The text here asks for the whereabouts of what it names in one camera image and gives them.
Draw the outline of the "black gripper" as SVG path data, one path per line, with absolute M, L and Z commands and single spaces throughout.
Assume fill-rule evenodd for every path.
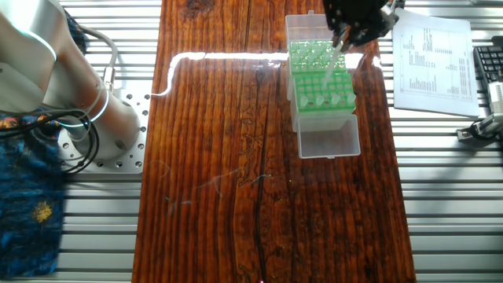
M 384 35 L 384 0 L 323 0 L 332 45 L 346 53 Z

